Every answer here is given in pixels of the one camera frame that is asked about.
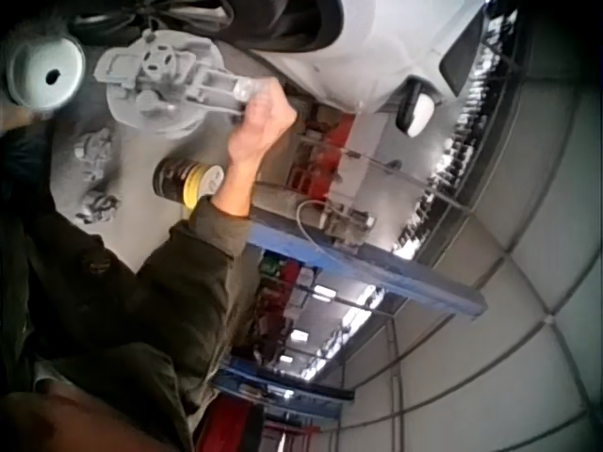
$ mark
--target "olive green jacket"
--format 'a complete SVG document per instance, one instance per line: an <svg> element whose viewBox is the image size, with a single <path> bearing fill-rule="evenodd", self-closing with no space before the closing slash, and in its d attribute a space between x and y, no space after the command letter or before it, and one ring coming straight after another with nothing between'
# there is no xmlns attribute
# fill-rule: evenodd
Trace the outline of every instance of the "olive green jacket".
<svg viewBox="0 0 603 452"><path fill-rule="evenodd" d="M143 431L192 450L190 430L232 338L250 222L202 199L135 275L59 214L35 219L27 234L0 215L10 390L31 390L32 363L42 360ZM28 267L47 296L37 308L28 303Z"/></svg>

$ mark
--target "hand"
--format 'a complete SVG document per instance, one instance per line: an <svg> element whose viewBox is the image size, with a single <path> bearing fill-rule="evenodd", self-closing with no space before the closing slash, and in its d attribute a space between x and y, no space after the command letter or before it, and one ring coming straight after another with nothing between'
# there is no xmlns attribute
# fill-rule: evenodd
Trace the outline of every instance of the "hand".
<svg viewBox="0 0 603 452"><path fill-rule="evenodd" d="M297 117L275 78L265 79L262 83L262 91L249 101L243 122L228 141L231 165L254 171Z"/></svg>
<svg viewBox="0 0 603 452"><path fill-rule="evenodd" d="M279 82L275 78L266 80L262 92L247 104L243 122L228 141L231 165L211 199L219 210L235 217L249 215L253 183L262 159L296 117Z"/></svg>

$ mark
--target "round lid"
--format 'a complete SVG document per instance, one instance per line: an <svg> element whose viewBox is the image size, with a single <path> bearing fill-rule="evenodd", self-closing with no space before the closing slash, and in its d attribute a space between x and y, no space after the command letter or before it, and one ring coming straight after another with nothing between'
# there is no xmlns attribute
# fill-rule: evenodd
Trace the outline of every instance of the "round lid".
<svg viewBox="0 0 603 452"><path fill-rule="evenodd" d="M8 60L8 91L33 110L66 104L79 89L86 69L81 47L61 37L21 43Z"/></svg>
<svg viewBox="0 0 603 452"><path fill-rule="evenodd" d="M224 179L224 169L221 166L215 165L209 169L204 174L204 177L201 179L199 183L199 191L197 192L197 196L199 198L206 195L213 195L218 191L218 188L222 184L222 180Z"/></svg>

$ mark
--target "person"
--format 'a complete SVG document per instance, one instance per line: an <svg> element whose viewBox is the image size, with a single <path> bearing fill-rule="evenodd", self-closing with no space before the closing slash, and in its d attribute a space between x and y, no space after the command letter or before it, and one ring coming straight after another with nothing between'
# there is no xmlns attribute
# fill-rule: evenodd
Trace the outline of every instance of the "person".
<svg viewBox="0 0 603 452"><path fill-rule="evenodd" d="M3 278L11 393L0 401L0 449L193 450L189 421L203 413L228 349L253 183L295 119L278 81L267 81L230 136L219 190L171 228L138 274L60 215L47 187L7 203L2 264L7 245L23 243L26 253L12 253ZM15 288L24 279L26 295Z"/></svg>

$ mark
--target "white car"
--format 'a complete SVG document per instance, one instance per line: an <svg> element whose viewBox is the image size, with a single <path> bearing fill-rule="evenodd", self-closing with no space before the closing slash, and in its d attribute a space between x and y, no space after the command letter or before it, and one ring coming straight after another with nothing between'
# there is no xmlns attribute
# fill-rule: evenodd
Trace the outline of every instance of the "white car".
<svg viewBox="0 0 603 452"><path fill-rule="evenodd" d="M484 22L483 0L97 3L70 5L71 31L84 43L129 43L148 26L225 40L323 104L350 113L395 107L411 137L460 93Z"/></svg>

